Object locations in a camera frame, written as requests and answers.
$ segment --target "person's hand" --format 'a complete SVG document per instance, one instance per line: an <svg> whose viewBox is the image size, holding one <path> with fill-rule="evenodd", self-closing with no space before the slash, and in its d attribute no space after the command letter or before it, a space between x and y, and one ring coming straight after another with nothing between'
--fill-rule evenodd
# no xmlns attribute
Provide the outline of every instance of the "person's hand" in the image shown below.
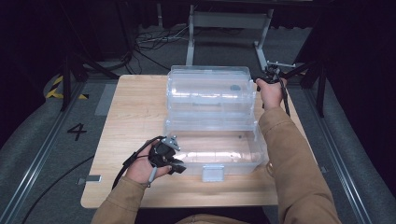
<svg viewBox="0 0 396 224"><path fill-rule="evenodd" d="M151 147L154 146L157 142L158 141L155 141L152 144L148 145L137 155L138 158L129 166L126 172L125 176L127 178L130 178L133 181L142 185L147 185L149 183L149 177L151 175L153 167L149 162L148 154ZM154 179L166 175L171 169L171 166L158 167Z"/></svg>
<svg viewBox="0 0 396 224"><path fill-rule="evenodd" d="M282 78L283 84L286 86L287 80ZM260 95L262 97L262 103L264 104L264 110L280 107L283 95L280 83L268 84L265 81L257 78L256 84L261 88Z"/></svg>

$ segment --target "person's left hand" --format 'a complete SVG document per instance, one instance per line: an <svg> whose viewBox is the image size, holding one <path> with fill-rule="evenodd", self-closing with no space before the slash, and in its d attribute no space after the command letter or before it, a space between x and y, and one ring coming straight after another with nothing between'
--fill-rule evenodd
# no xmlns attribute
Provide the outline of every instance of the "person's left hand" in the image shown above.
<svg viewBox="0 0 396 224"><path fill-rule="evenodd" d="M130 178L133 181L142 185L147 185L149 183L149 177L151 175L153 167L149 162L148 154L150 149L155 144L157 144L157 142L158 141L151 143L137 155L138 158L129 166L125 177ZM172 166L158 167L154 179L166 175L171 169Z"/></svg>

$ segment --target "yellow and black tape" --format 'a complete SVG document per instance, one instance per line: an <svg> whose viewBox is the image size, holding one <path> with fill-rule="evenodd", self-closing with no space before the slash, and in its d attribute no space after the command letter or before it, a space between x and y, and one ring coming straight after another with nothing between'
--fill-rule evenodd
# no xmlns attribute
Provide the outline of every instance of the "yellow and black tape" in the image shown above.
<svg viewBox="0 0 396 224"><path fill-rule="evenodd" d="M61 84L61 82L64 80L64 76L59 75L55 81L53 82L49 92L47 93L46 98L58 98L58 99L63 99L64 95L62 93L58 93L56 92L56 90L58 89L59 85ZM81 94L78 99L80 100L88 100L90 98L89 94Z"/></svg>

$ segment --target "plastic storage bin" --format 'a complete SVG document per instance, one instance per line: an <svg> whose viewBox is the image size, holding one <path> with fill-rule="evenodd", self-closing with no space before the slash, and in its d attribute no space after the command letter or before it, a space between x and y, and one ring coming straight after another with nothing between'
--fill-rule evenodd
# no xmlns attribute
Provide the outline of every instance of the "plastic storage bin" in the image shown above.
<svg viewBox="0 0 396 224"><path fill-rule="evenodd" d="M222 181L268 161L254 118L256 90L246 67L172 66L165 135L176 135L185 175Z"/></svg>

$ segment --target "beige shirt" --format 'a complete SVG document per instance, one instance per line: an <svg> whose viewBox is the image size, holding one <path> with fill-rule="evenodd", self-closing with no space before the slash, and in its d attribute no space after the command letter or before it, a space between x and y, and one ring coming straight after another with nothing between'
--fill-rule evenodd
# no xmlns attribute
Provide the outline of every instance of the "beige shirt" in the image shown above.
<svg viewBox="0 0 396 224"><path fill-rule="evenodd" d="M279 223L341 223L310 147L283 111L266 111L259 120L273 164ZM145 187L123 177L96 211L92 223L134 223ZM182 223L245 223L227 217L196 215Z"/></svg>

